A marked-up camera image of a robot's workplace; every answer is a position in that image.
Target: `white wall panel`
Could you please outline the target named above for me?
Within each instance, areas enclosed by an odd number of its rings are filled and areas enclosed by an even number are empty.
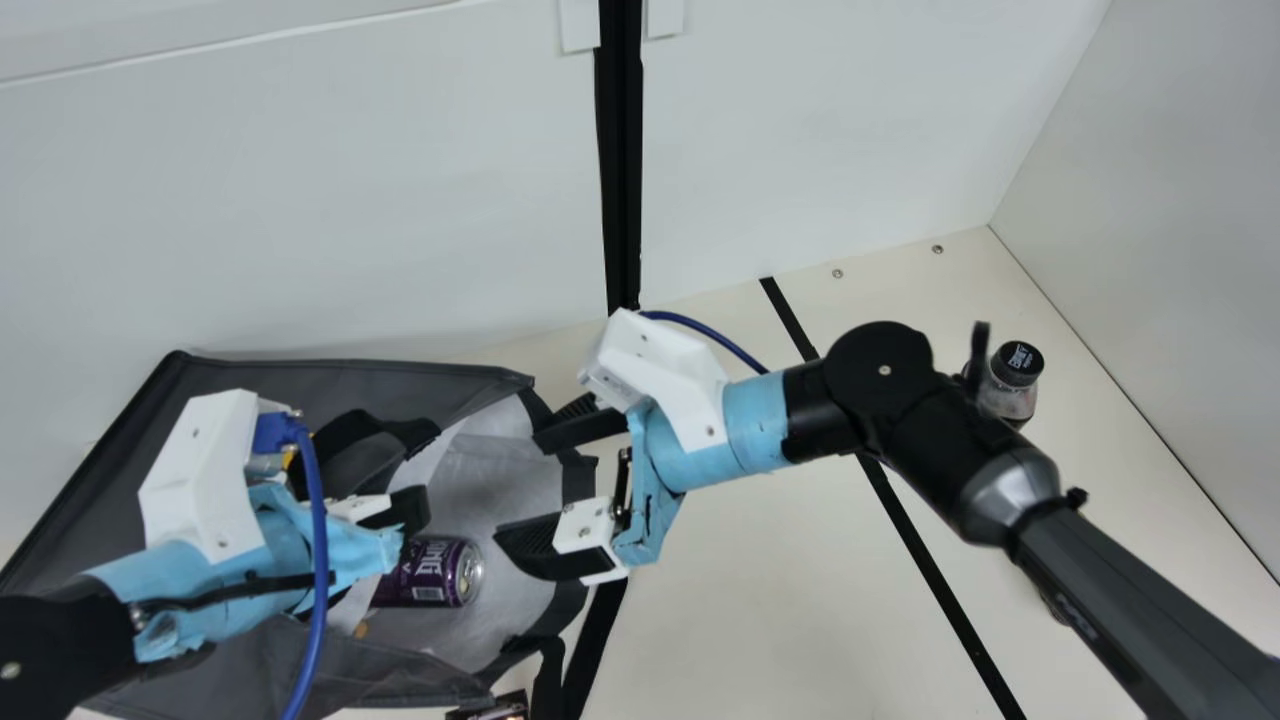
[[[0,0],[0,79],[489,0]]]
[[[591,59],[554,9],[0,87],[0,550],[172,348],[438,357],[603,315]]]
[[[1270,0],[1116,0],[993,222],[1272,574],[1277,28]]]
[[[1106,5],[690,0],[644,46],[644,299],[986,224]]]

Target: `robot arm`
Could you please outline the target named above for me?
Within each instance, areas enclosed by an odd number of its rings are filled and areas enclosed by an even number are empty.
[[[982,411],[973,387],[936,372],[919,332],[863,325],[822,360],[728,383],[700,363],[639,357],[663,331],[620,311],[584,372],[593,389],[625,386],[600,397],[627,416],[630,510],[602,512],[618,502],[596,498],[503,529],[495,539],[526,571],[589,584],[625,575],[658,559],[684,493],[863,452],[893,468],[961,539],[1002,548],[1151,717],[1280,719],[1280,666],[1079,516],[1083,493],[1064,497],[1052,460]],[[639,373],[645,360],[663,372]],[[678,415],[662,398],[669,392],[630,384],[663,384],[681,368],[695,368],[686,379],[699,395],[686,389]],[[712,401],[687,402],[701,397]],[[539,525],[554,543],[534,541]],[[577,541],[568,552],[564,538]]]
[[[138,491],[146,550],[40,597],[0,597],[0,706],[59,720],[114,685],[187,667],[269,618],[323,607],[390,571],[399,527],[357,524],[388,510],[389,497],[332,503],[317,525],[284,484],[285,455],[310,443],[298,415],[242,389],[189,400]],[[316,528],[329,551],[319,598]]]

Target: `black tape line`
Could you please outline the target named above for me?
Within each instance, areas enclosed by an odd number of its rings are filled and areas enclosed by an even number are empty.
[[[791,342],[795,343],[796,350],[800,351],[800,356],[808,363],[810,360],[818,359],[818,350],[809,341],[809,336],[805,334],[804,327],[796,318],[791,305],[787,302],[785,295],[782,295],[782,288],[778,287],[777,281],[773,278],[760,278],[760,287],[764,288],[764,293],[769,296],[769,302],[773,304],[773,310],[778,314],[778,319],[782,320],[782,325],[787,329],[787,334],[791,336]],[[900,538],[902,538],[902,544],[906,546],[906,551],[911,555],[911,560],[915,561],[915,566],[920,570],[920,575],[924,577],[925,584],[929,585],[929,591],[933,592],[933,598],[937,600],[938,607],[942,609],[942,614],[946,615],[947,621],[951,623],[951,630],[955,632],[956,638],[960,644],[964,646],[965,655],[973,662],[974,670],[978,671],[978,676],[987,685],[987,692],[991,693],[991,698],[996,701],[996,706],[1000,708],[1001,715],[1006,720],[1027,720],[1027,715],[1023,714],[1023,708],[1018,705],[1018,700],[1014,697],[1014,692],[1009,689],[1009,684],[1005,683],[1004,675],[1000,674],[1000,669],[996,667],[996,661],[991,659],[987,652],[987,647],[982,644],[982,638],[978,637],[978,630],[974,629],[973,623],[969,621],[969,616],[965,615],[964,607],[960,606],[960,601],[956,598],[955,593],[951,592],[951,585],[947,584],[947,579],[942,575],[942,570],[938,564],[934,562],[933,555],[929,553],[929,548],[924,544],[924,539],[920,538],[920,533],[915,529],[915,524],[911,523],[911,518],[906,514],[906,509],[902,507],[902,501],[899,500],[897,493],[893,492],[893,487],[888,483],[888,477],[884,474],[884,468],[881,466],[879,461],[874,457],[865,455],[858,456],[858,462],[863,466],[863,471],[867,473],[867,479],[872,484],[872,489],[876,491],[876,497],[879,498],[881,505],[884,506],[884,512],[888,515],[890,521],[893,523],[893,528],[897,530]]]

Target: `bag handle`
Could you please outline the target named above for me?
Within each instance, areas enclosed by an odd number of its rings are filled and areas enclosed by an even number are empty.
[[[381,433],[396,438],[404,446],[404,460],[408,460],[439,437],[440,427],[426,418],[380,420],[365,410],[349,410],[316,430],[311,442],[316,447],[316,460],[319,460],[320,466],[324,466],[348,447]],[[302,462],[289,462],[285,473],[293,496],[300,501],[310,500],[306,470],[302,469]]]

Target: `metal bolt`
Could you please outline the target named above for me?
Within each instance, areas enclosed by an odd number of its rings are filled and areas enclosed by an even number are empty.
[[[141,607],[138,607],[137,605],[131,605],[129,606],[129,623],[133,623],[133,629],[134,630],[137,630],[140,633],[142,630],[146,630],[147,629],[147,621],[150,621],[150,620],[151,619],[147,618],[146,611],[143,611]]]

